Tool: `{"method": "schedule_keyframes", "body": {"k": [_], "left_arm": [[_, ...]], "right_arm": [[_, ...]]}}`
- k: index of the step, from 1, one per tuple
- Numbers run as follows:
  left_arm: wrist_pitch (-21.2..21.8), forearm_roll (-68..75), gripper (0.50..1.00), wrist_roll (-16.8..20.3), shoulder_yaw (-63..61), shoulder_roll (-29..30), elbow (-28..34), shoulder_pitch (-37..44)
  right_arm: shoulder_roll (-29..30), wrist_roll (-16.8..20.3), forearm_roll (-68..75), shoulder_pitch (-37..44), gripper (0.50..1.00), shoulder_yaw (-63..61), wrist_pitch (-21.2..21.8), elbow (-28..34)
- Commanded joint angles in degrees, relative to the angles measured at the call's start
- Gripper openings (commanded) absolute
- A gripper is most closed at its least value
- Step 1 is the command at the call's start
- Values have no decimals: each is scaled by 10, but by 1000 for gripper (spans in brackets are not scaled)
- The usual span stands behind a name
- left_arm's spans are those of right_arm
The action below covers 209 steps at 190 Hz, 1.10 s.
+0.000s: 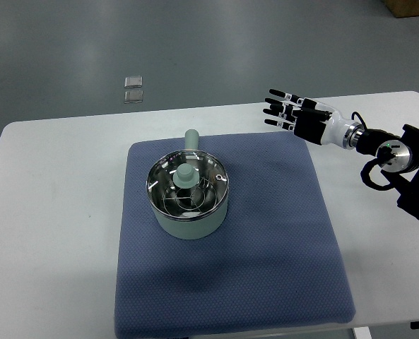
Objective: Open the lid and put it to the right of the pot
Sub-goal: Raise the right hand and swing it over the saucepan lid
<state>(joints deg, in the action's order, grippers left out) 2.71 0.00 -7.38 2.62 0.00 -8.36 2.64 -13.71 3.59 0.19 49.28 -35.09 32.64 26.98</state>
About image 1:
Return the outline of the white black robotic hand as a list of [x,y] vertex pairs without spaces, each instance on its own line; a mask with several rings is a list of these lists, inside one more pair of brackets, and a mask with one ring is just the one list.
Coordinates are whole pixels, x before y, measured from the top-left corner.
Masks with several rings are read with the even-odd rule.
[[364,130],[355,120],[346,119],[334,107],[308,97],[299,97],[270,89],[266,98],[270,115],[264,123],[292,132],[295,136],[316,145],[334,144],[344,149],[354,148],[354,135]]

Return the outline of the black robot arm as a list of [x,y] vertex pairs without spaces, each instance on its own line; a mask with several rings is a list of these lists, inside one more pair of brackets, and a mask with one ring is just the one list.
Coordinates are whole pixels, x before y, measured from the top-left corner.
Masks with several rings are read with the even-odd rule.
[[419,220],[419,129],[406,124],[403,135],[379,129],[356,131],[350,144],[374,158],[360,172],[366,186],[399,193],[397,207]]

